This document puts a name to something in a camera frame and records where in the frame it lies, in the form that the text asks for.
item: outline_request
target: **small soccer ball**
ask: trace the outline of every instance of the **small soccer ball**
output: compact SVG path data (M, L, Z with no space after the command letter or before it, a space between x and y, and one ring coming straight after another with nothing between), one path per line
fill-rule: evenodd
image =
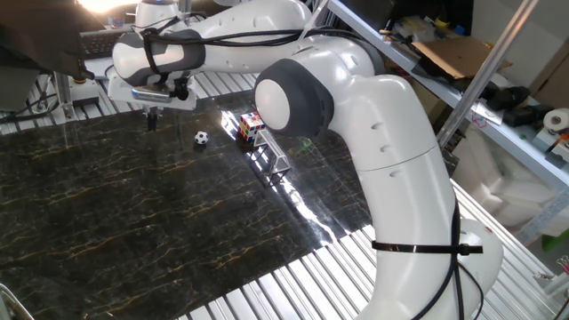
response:
M202 145L204 145L204 144L207 143L208 140L209 140L209 137L207 136L207 133L205 133L205 132L197 132L197 134L196 134L196 139L195 139L195 142L196 142L197 144L202 144Z

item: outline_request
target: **blue object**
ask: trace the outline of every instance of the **blue object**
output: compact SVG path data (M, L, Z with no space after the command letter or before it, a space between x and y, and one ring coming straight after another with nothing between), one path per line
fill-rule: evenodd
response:
M456 26L454 33L459 36L464 36L464 31L466 31L462 26Z

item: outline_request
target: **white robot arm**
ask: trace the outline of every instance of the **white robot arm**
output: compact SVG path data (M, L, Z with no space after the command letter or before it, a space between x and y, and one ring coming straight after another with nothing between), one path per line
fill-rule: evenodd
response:
M256 0L173 32L211 38L302 29L308 19L308 9L296 0ZM471 315L480 303L480 291L486 294L500 271L501 242L477 221L460 223L435 135L413 89L400 77L382 75L381 59L368 44L330 36L304 41L300 47L165 44L153 53L161 72L262 71L255 101L269 129L303 137L330 129L346 141L369 204L378 249L373 296L357 319ZM111 77L111 84L131 90L161 77L154 75L140 43L133 35L116 46L116 78ZM484 253L468 255L473 247L482 247Z

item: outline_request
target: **black cable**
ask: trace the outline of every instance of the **black cable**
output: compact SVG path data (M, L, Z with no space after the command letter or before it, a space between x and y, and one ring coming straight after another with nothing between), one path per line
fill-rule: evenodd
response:
M144 26L144 27L139 27L139 26L136 26L136 25L132 24L132 25L131 25L131 30L132 30L132 32L136 32L136 31L134 31L135 28L150 28L150 27L154 27L155 25L157 25L157 24L160 23L160 22L164 22L164 21L167 21L167 20L173 20L174 18L176 18L176 17L169 17L169 18L166 18L166 19L162 19L162 20L160 20L160 21L151 23L151 24L149 24L149 25L147 25L147 26Z
M456 204L454 207L453 222L452 222L452 226L451 226L451 245L452 246L459 245L460 237L461 237L461 216L459 214L458 208L459 208L458 204ZM440 299L440 297L445 292L446 287L448 286L449 282L451 281L451 278L453 277L453 275L455 277L459 276L459 274L457 273L458 263L459 263L458 253L451 254L451 263L450 263L450 266L448 268L448 272L446 273L446 277L445 277L445 280L443 281L443 284L441 284L441 286L438 288L437 293L435 293L435 296L433 297L433 299L431 299L431 301L427 304L427 306L425 308L423 308L421 310L421 312L419 312L419 314L417 314L417 316L415 316L412 320L419 320L419 319L423 318L435 306L435 304L437 304L438 300Z
M453 224L451 226L451 242L453 245L458 245L461 242L461 217L455 212L453 215ZM456 284L456 299L459 307L459 319L464 319L464 299L462 297L461 285L461 271L459 269L459 255L457 253L452 255L454 261L454 283Z
M464 267L460 262L459 262L459 267L462 268L462 271L464 271L467 274L467 276L469 276L469 278L472 280L472 282L474 282L474 284L478 288L478 291L480 292L480 307L478 307L477 315L474 317L474 320L477 320L478 317L480 316L480 313L482 313L482 307L484 306L484 290L482 290L482 287L480 286L476 278L472 276L470 271L466 269L466 267Z
M52 97L55 97L55 96L57 96L57 94L55 94L55 93L54 93L54 94L47 95L47 96L45 96L45 100L47 100L47 99L49 99L49 98L52 98ZM8 124L8 123L16 122L16 121L34 120L34 119L40 118L40 117L42 117L42 116L49 115L49 114L52 113L56 108L58 108L59 105L60 105L59 102L56 102L55 105L53 105L51 108L48 108L48 109L45 110L44 112L37 113L37 114L34 114L34 115L30 115L30 116L16 116L16 115L18 115L18 114L20 114L20 113L22 113L22 112L28 110L28 108L30 108L30 107L32 107L32 106L35 106L36 104L40 103L41 101L42 101L42 100L38 100L38 101L36 101L36 102L34 102L34 103L31 103L28 107L25 107L24 109L22 109L22 110L20 110L20 111L17 111L17 112L15 112L15 113L10 114L10 115L8 115L8 116L5 116L5 117L3 117L3 118L0 118L0 124Z
M561 307L561 310L559 310L559 312L557 312L557 315L555 316L555 318L553 318L553 320L558 320L559 317L561 316L561 314L563 313L563 311L565 311L565 308L567 308L567 304L569 304L569 299L567 299L565 301L565 303L563 304L563 307Z
M435 296L429 302L429 304L427 304L427 306L425 308L423 308L423 310L421 310L421 312L419 312L417 314L417 316L415 316L412 320L420 320L435 306L437 301L441 298L441 296L445 292L446 286L451 282L451 279L453 278L453 274L454 274L454 260L451 258L451 266L448 268L448 271L446 272L446 276L445 276L445 280L443 280L443 284L440 286L440 288L438 288L437 293L435 293Z
M204 13L201 13L201 12L191 12L191 13L187 13L187 14L185 14L185 15L186 15L186 17L184 17L184 19L187 18L187 17L196 17L196 16L197 16L197 17L202 17L202 18L204 18L204 19L207 19L207 16L206 16ZM160 22L164 22L164 21L168 21L168 20L174 20L174 19L176 19L176 17L170 17L170 18L162 19L162 20L160 20L160 21L151 23L151 24L149 24L149 25L147 25L147 26L144 26L144 27L139 27L139 26L136 26L136 25L132 24L132 25L131 25L131 30L132 30L132 32L136 32L136 31L134 30L135 28L142 28L142 29L144 29L144 28L150 28L150 27L154 27L155 25L157 25L157 24L160 23Z
M115 66L115 65L112 64L112 65L108 66L108 67L105 69L105 77L106 77L106 78L108 78L107 72L108 72L111 68L113 68L114 66Z
M24 116L17 116L17 115L26 112L27 110L29 110L31 107L35 106L36 104L39 104L39 103L41 103L41 102L43 102L43 101L45 101L45 100L48 100L48 99L50 99L50 98L52 98L52 97L55 97L55 96L57 95L57 94L55 94L55 93L54 93L54 94L50 94L50 95L45 95L45 94L47 93L47 87L48 87L48 85L49 85L49 83L45 85L45 88L44 88L44 89L42 90L42 92L40 93L39 99L38 99L37 101L32 102L32 103L29 104L28 106L26 106L26 107L24 107L24 108L22 108L22 109L20 109L20 110L18 110L18 111L13 112L13 113L11 113L11 114L8 115L8 116L5 116L5 117L3 117L3 118L0 118L0 124L6 124L6 123L9 123L9 122L13 122L13 121L20 120L21 118L24 118Z
M286 29L286 30L268 30L268 31L253 31L253 32L242 32L232 35L224 36L213 36L210 38L203 39L179 39L178 37L171 36L159 36L159 35L148 35L148 39L152 42L160 44L205 44L205 45L218 45L218 46L231 46L231 47L249 47L249 46L272 46L272 45L282 45L289 44L299 39L303 30L300 29ZM235 39L246 36L286 36L278 39L270 39L265 41L250 42L250 43L239 43L239 42L229 42L225 41L228 39ZM353 32L346 30L338 30L331 28L317 28L310 30L306 36L345 36L348 38L355 38L358 40L364 40L360 35L354 34Z

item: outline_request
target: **black marble surface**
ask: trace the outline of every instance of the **black marble surface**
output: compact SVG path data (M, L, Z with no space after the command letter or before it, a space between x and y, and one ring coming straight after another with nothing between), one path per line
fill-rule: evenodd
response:
M265 189L235 140L242 94L0 137L0 282L35 319L188 313L370 223L344 142L277 138ZM206 148L193 140L210 135Z

